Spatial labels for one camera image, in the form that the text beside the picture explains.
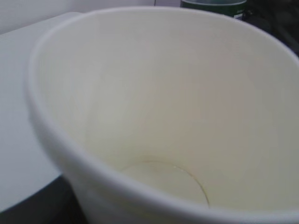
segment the green bottle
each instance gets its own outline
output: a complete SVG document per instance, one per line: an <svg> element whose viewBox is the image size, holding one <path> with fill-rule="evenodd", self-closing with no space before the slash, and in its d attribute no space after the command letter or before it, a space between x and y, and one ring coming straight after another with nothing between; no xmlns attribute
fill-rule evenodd
<svg viewBox="0 0 299 224"><path fill-rule="evenodd" d="M220 13L241 20L246 0L181 0L181 7Z"/></svg>

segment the white surface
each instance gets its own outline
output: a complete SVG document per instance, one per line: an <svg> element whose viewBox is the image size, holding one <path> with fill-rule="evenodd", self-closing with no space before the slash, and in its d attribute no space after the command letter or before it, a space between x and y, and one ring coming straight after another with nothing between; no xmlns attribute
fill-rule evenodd
<svg viewBox="0 0 299 224"><path fill-rule="evenodd" d="M67 12L152 5L154 0L0 0L0 34Z"/></svg>
<svg viewBox="0 0 299 224"><path fill-rule="evenodd" d="M180 0L156 0L156 6L179 7L180 3Z"/></svg>
<svg viewBox="0 0 299 224"><path fill-rule="evenodd" d="M46 30L78 14L67 13L0 35L0 211L59 176L29 124L23 82L36 40Z"/></svg>
<svg viewBox="0 0 299 224"><path fill-rule="evenodd" d="M30 66L35 129L91 223L113 208L118 223L299 222L299 61L277 39L197 10L111 9L54 30ZM149 161L191 174L211 210L103 166Z"/></svg>

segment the black object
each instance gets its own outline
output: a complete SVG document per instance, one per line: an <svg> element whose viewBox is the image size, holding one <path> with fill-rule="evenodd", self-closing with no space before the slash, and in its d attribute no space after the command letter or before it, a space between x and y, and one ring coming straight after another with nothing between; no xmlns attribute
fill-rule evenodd
<svg viewBox="0 0 299 224"><path fill-rule="evenodd" d="M244 21L275 36L299 56L299 0L248 0Z"/></svg>

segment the label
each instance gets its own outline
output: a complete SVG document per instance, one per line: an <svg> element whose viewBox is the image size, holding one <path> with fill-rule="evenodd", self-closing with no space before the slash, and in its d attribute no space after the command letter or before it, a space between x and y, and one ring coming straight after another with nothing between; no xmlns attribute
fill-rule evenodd
<svg viewBox="0 0 299 224"><path fill-rule="evenodd" d="M245 9L246 1L236 4L200 4L197 2L190 2L181 0L181 7L199 9L213 13L219 13L241 20Z"/></svg>

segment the dark surface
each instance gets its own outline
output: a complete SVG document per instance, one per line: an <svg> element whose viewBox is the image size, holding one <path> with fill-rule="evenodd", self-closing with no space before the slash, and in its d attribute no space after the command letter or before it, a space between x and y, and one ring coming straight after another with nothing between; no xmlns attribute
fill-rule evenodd
<svg viewBox="0 0 299 224"><path fill-rule="evenodd" d="M244 20L299 55L299 0L248 0Z"/></svg>
<svg viewBox="0 0 299 224"><path fill-rule="evenodd" d="M68 182L59 177L22 203L0 213L0 224L87 224Z"/></svg>

